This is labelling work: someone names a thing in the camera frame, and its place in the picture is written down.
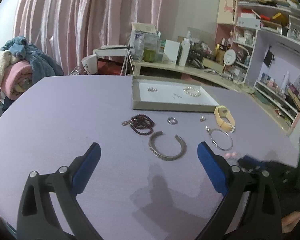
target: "silver ring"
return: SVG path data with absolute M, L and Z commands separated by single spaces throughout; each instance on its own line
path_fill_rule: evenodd
M 167 122 L 168 122 L 169 124 L 172 124 L 172 125 L 178 123 L 177 119 L 175 119 L 174 117 L 169 117 L 168 120 L 167 120 Z
M 223 130 L 221 130 L 221 129 L 210 129 L 208 126 L 206 126 L 206 131 L 207 131 L 207 133 L 210 135 L 210 138 L 211 138 L 212 143 L 213 143 L 213 144 L 215 145 L 215 147 L 217 147 L 219 150 L 222 150 L 222 151 L 227 152 L 227 151 L 230 151 L 230 150 L 232 149 L 232 147 L 233 147 L 233 140 L 232 140 L 231 136 L 230 136 L 227 132 L 225 132 L 225 131 L 223 131 Z M 222 132 L 222 133 L 224 133 L 226 136 L 228 136 L 228 138 L 230 139 L 230 142 L 231 142 L 231 147 L 230 147 L 229 149 L 223 149 L 223 148 L 221 148 L 220 146 L 218 146 L 218 144 L 216 143 L 216 141 L 215 141 L 215 140 L 212 138 L 212 136 L 211 136 L 212 132 L 214 132 L 214 131 Z
M 164 160 L 164 161 L 174 161 L 176 159 L 181 158 L 185 154 L 185 152 L 187 150 L 187 145 L 184 142 L 184 140 L 182 140 L 181 137 L 178 135 L 176 135 L 175 138 L 181 145 L 181 152 L 172 157 L 166 156 L 166 155 L 163 155 L 162 153 L 160 153 L 154 145 L 155 138 L 160 135 L 163 135 L 162 131 L 155 132 L 151 135 L 151 137 L 149 139 L 149 148 L 154 153 L 154 155 L 156 155 L 159 159 Z

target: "blanket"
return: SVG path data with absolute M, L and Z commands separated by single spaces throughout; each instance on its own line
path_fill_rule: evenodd
M 16 100 L 32 86 L 32 68 L 30 63 L 21 60 L 10 65 L 4 72 L 1 91 L 11 100 Z
M 1 86 L 1 82 L 2 82 L 2 78 L 4 75 L 5 69 L 10 64 L 15 64 L 18 61 L 20 61 L 20 59 L 13 56 L 9 50 L 0 51 L 0 86 Z
M 63 76 L 61 66 L 34 44 L 28 43 L 24 36 L 18 36 L 7 41 L 1 50 L 7 49 L 20 60 L 26 60 L 30 63 L 33 84 L 44 77 Z

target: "watch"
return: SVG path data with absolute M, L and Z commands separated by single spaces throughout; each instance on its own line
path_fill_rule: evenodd
M 235 129 L 235 121 L 230 114 L 230 111 L 225 106 L 217 106 L 214 110 L 214 115 L 216 116 L 217 124 L 219 127 L 226 132 L 233 132 Z M 229 122 L 225 122 L 222 117 L 225 117 Z

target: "purple table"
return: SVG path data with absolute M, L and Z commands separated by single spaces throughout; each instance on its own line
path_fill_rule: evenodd
M 67 76 L 44 78 L 22 95 L 0 118 L 0 215 L 16 227 L 21 193 L 29 172 L 55 172 L 100 144 L 101 160 L 77 200 L 105 239 L 195 239 L 222 196 L 215 192 L 197 157 L 202 141 L 216 154 L 205 131 L 216 128 L 213 114 L 151 112 L 131 109 L 131 77 Z M 236 121 L 232 151 L 259 159 L 296 165 L 298 152 L 278 125 L 246 94 L 207 87 Z M 157 148 L 179 152 L 178 134 L 187 152 L 162 161 L 140 136 L 121 122 L 143 113 L 155 123 Z M 169 125 L 173 116 L 177 125 Z M 64 230 L 71 232 L 56 205 Z

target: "blue gripper pad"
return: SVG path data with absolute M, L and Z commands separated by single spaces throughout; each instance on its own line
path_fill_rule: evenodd
M 76 171 L 72 177 L 72 195 L 76 196 L 84 191 L 100 158 L 101 148 L 97 143 L 93 143 L 83 156 L 75 158 L 71 166 L 76 167 L 76 164 L 79 164 L 79 166 L 76 167 Z
M 225 196 L 228 193 L 228 187 L 224 169 L 230 168 L 230 166 L 222 156 L 215 155 L 205 142 L 198 145 L 197 151 L 198 158 L 208 174 L 214 189 Z

